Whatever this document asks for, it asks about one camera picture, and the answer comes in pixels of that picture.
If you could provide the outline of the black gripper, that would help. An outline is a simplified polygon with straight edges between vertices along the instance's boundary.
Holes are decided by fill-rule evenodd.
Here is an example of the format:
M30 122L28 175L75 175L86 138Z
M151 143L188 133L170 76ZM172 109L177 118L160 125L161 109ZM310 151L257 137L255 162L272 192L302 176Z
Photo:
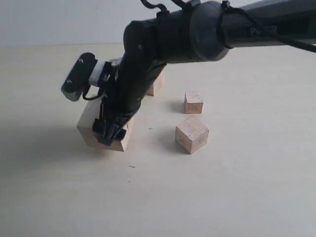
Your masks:
M127 123L139 110L148 89L165 68L166 63L151 57L124 55L112 61L98 62L98 86L103 91L92 131L106 146L122 141Z

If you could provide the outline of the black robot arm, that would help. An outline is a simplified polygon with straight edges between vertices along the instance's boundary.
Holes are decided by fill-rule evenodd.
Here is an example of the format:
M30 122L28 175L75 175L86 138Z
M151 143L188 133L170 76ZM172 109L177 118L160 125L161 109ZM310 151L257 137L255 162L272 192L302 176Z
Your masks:
M191 0L181 10L130 22L123 45L92 127L107 146L123 139L124 126L167 64L219 61L239 47L288 45L315 52L316 3L262 0L232 7L227 0Z

